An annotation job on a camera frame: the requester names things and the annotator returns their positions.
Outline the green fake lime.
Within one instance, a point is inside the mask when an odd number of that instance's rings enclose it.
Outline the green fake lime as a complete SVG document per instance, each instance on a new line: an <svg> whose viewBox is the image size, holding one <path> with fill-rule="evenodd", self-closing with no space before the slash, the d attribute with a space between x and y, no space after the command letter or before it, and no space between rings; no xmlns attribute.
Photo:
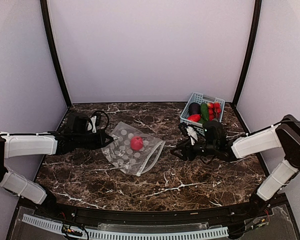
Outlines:
<svg viewBox="0 0 300 240"><path fill-rule="evenodd" d="M200 123L200 124L204 124L206 121L203 119L203 118L201 118L199 121L198 121L198 123Z"/></svg>

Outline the pink fake fruit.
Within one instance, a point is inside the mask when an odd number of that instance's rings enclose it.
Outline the pink fake fruit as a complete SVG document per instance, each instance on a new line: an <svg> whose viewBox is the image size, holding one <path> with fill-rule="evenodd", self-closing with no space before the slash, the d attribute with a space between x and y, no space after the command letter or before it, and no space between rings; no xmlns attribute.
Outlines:
<svg viewBox="0 0 300 240"><path fill-rule="evenodd" d="M130 141L130 148L134 151L139 151L144 147L144 142L141 136L134 136Z"/></svg>

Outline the purple fake eggplant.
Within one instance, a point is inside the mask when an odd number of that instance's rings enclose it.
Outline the purple fake eggplant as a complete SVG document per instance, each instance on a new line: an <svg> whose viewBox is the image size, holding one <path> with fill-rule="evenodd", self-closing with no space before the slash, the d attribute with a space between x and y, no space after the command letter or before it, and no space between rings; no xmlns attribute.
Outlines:
<svg viewBox="0 0 300 240"><path fill-rule="evenodd" d="M188 114L201 114L201 105L197 102L192 102L188 107Z"/></svg>

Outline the clear zip top bag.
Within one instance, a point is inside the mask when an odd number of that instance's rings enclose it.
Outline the clear zip top bag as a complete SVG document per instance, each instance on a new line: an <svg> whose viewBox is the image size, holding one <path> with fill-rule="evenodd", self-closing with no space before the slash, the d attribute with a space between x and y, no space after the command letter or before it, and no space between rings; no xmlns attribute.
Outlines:
<svg viewBox="0 0 300 240"><path fill-rule="evenodd" d="M101 149L105 158L117 169L127 175L137 176L152 169L157 163L165 141L124 123L119 122L110 133L114 141ZM140 136L143 148L139 151L131 149L131 139Z"/></svg>

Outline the green fake vegetable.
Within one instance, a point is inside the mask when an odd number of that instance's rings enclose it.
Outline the green fake vegetable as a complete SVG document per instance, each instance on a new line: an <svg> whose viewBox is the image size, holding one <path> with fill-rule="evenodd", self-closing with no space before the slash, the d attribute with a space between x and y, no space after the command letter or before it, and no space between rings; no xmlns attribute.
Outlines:
<svg viewBox="0 0 300 240"><path fill-rule="evenodd" d="M209 120L209 108L206 103L200 105L200 113L202 120L207 122Z"/></svg>

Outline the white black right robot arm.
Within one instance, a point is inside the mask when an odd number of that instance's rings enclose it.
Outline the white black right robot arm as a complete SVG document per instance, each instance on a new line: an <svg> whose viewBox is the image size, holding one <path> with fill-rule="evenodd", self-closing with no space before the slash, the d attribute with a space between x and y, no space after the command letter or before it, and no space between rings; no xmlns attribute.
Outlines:
<svg viewBox="0 0 300 240"><path fill-rule="evenodd" d="M233 162L252 154L282 148L284 158L272 173L260 184L245 205L245 213L256 217L283 186L300 172L300 121L288 114L273 125L228 140L223 125L218 120L204 123L203 140L198 140L196 130L185 123L179 129L187 139L170 152L183 161L192 161L197 156L212 156L224 162Z"/></svg>

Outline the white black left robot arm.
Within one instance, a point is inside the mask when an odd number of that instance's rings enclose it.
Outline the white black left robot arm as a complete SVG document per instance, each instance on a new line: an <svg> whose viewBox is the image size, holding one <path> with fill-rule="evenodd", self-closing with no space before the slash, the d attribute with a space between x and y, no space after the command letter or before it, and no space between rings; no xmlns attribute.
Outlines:
<svg viewBox="0 0 300 240"><path fill-rule="evenodd" d="M110 119L101 127L102 110L92 116L75 112L69 114L66 123L58 131L43 133L8 133L0 131L0 187L41 205L41 210L50 218L61 213L55 196L43 186L28 180L5 166L5 160L34 155L65 155L76 149L98 150L113 142L106 133Z"/></svg>

